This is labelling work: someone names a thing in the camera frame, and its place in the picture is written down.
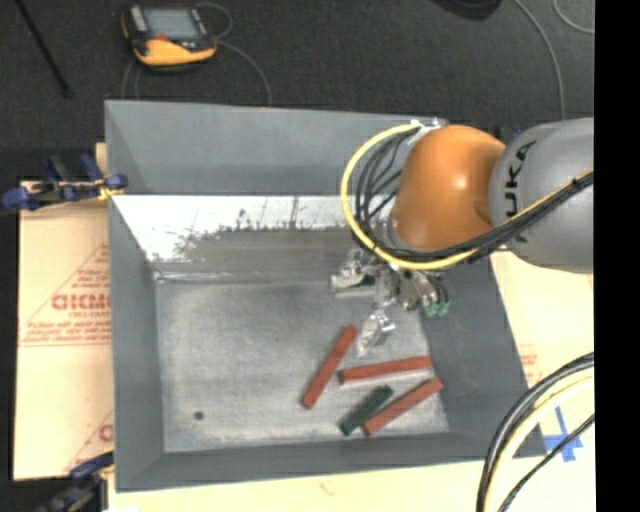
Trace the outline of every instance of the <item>gray bin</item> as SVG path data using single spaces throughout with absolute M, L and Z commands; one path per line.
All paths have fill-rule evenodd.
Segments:
M 429 355 L 396 396 L 444 389 L 379 434 L 340 420 L 378 383 L 311 378 L 373 297 L 335 296 L 355 247 L 336 197 L 352 153 L 408 116 L 108 101 L 116 483 L 140 490 L 482 458 L 527 389 L 487 260 L 445 276 L 442 319 L 393 311 L 397 329 L 342 367 Z M 404 155 L 398 155 L 402 162 Z M 541 452 L 534 434 L 522 453 Z

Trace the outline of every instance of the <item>red stick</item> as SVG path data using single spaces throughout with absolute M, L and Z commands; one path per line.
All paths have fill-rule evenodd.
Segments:
M 353 325 L 347 326 L 347 328 L 343 331 L 342 336 L 340 336 L 340 339 L 338 340 L 338 343 L 336 343 L 336 346 L 333 347 L 331 354 L 329 354 L 329 357 L 322 365 L 322 368 L 320 368 L 320 371 L 316 375 L 316 378 L 311 383 L 311 387 L 309 387 L 307 394 L 304 395 L 304 398 L 302 399 L 302 405 L 304 405 L 307 409 L 311 409 L 315 405 L 316 401 L 320 397 L 320 394 L 329 383 L 329 380 L 331 380 L 333 373 L 336 371 L 336 368 L 338 368 L 340 361 L 342 361 L 342 358 L 347 353 L 347 350 L 349 350 L 349 347 L 351 346 L 351 343 L 353 342 L 357 334 L 358 329 L 356 329 Z
M 407 359 L 398 359 L 397 361 L 347 368 L 338 373 L 338 378 L 340 382 L 344 384 L 345 382 L 382 377 L 394 373 L 424 370 L 432 366 L 431 359 L 427 356 L 409 357 Z
M 362 425 L 362 431 L 365 435 L 370 436 L 384 427 L 387 423 L 395 420 L 398 416 L 404 414 L 409 409 L 412 409 L 420 402 L 426 400 L 434 393 L 437 393 L 443 388 L 440 379 L 433 378 L 424 384 L 420 384 L 413 391 L 410 391 L 399 400 L 396 400 L 389 407 L 382 409 L 378 414 L 369 418 L 367 422 Z

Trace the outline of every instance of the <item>clamp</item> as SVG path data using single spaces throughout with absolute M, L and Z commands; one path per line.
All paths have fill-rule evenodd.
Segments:
M 87 183 L 70 183 L 61 176 L 68 175 L 67 168 L 58 155 L 48 159 L 45 179 L 30 187 L 16 187 L 2 194 L 2 205 L 9 210 L 37 210 L 65 202 L 104 197 L 122 190 L 129 181 L 124 174 L 104 176 L 96 161 L 88 154 L 80 155 L 80 166 L 89 178 Z
M 84 510 L 83 507 L 94 499 L 99 500 L 99 509 L 104 510 L 106 481 L 100 473 L 113 462 L 113 452 L 107 452 L 72 469 L 69 479 L 73 484 L 56 494 L 46 505 L 38 506 L 34 512 L 77 512 Z

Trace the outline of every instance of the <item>white cable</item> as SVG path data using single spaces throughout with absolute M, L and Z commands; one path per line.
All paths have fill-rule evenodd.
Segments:
M 120 97 L 124 98 L 125 94 L 127 92 L 127 82 L 129 81 L 129 75 L 131 74 L 131 68 L 135 65 L 136 63 L 136 58 L 135 57 L 131 57 L 131 60 L 129 61 L 129 64 L 127 64 L 127 67 L 125 68 L 124 71 L 124 76 L 122 77 L 122 82 L 120 82 Z
M 218 44 L 229 48 L 229 50 L 236 52 L 238 55 L 243 57 L 249 64 L 251 64 L 253 69 L 255 69 L 260 75 L 260 78 L 262 79 L 262 83 L 264 84 L 265 91 L 267 92 L 267 106 L 270 107 L 271 105 L 273 105 L 273 95 L 271 93 L 271 86 L 269 85 L 267 76 L 264 74 L 264 71 L 262 71 L 262 68 L 258 66 L 256 61 L 254 61 L 251 57 L 249 57 L 249 55 L 243 52 L 240 48 L 232 45 L 231 43 L 227 43 L 226 41 L 218 41 Z
M 142 66 L 136 68 L 136 73 L 133 77 L 133 96 L 135 99 L 140 99 L 140 76 L 142 75 Z
M 551 56 L 551 61 L 553 63 L 553 70 L 556 74 L 556 81 L 558 82 L 558 94 L 560 96 L 560 117 L 561 119 L 566 119 L 567 116 L 564 107 L 564 83 L 562 81 L 562 76 L 560 75 L 560 66 L 558 66 L 556 52 L 553 50 L 553 46 L 551 46 L 551 42 L 549 41 L 546 32 L 543 30 L 542 26 L 540 25 L 540 23 L 538 23 L 538 20 L 533 16 L 533 14 L 531 14 L 527 10 L 527 8 L 522 4 L 522 2 L 520 2 L 520 0 L 513 0 L 513 3 L 516 4 L 516 6 L 518 6 L 518 8 L 527 16 L 527 18 L 529 18 L 531 23 L 533 23 L 533 26 L 540 34 L 542 40 L 544 41 L 544 44 L 547 47 L 549 55 Z
M 560 7 L 558 7 L 558 0 L 553 0 L 552 4 L 553 4 L 553 10 L 556 11 L 556 14 L 558 15 L 558 17 L 562 21 L 564 21 L 567 25 L 569 25 L 571 28 L 573 28 L 575 30 L 578 30 L 580 32 L 584 32 L 585 34 L 595 34 L 596 33 L 595 28 L 583 27 L 581 25 L 578 25 L 577 23 L 575 23 L 571 19 L 569 19 L 569 17 L 560 10 Z

